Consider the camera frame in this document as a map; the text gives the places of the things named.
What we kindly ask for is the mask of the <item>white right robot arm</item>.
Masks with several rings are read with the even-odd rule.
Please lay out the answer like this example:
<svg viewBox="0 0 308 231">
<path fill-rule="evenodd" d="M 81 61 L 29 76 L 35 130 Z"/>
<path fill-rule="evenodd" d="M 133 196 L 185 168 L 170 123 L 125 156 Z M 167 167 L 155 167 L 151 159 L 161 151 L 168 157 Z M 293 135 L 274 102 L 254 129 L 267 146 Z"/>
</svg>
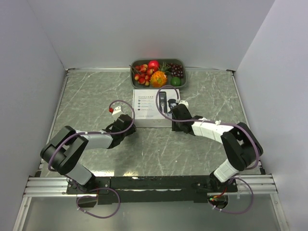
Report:
<svg viewBox="0 0 308 231">
<path fill-rule="evenodd" d="M 222 191 L 231 178 L 258 164 L 263 148 L 247 124 L 227 124 L 210 121 L 201 116 L 192 117 L 187 106 L 180 103 L 171 109 L 172 129 L 193 136 L 205 137 L 221 143 L 227 159 L 209 176 L 209 189 Z"/>
</svg>

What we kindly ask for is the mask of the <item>white hair clipper box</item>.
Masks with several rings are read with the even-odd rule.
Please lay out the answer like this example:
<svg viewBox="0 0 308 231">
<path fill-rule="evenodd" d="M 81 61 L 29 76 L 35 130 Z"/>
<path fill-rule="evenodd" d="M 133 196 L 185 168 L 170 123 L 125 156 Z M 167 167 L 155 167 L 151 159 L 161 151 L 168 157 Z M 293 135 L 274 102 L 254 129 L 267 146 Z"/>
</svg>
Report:
<svg viewBox="0 0 308 231">
<path fill-rule="evenodd" d="M 138 128 L 170 128 L 171 109 L 180 100 L 179 90 L 173 89 L 135 89 L 133 108 L 135 126 Z"/>
</svg>

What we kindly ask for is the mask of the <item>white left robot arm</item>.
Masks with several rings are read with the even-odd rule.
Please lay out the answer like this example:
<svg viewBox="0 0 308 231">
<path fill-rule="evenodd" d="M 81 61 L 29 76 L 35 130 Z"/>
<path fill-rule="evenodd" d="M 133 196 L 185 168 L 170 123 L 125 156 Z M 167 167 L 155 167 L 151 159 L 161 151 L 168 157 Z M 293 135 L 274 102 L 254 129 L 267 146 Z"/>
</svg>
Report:
<svg viewBox="0 0 308 231">
<path fill-rule="evenodd" d="M 83 193 L 90 193 L 96 186 L 96 177 L 79 163 L 81 155 L 87 149 L 112 149 L 118 146 L 126 136 L 136 132 L 133 122 L 129 115 L 121 114 L 100 131 L 77 131 L 65 126 L 45 145 L 40 157 L 48 163 L 50 171 L 70 178 Z"/>
</svg>

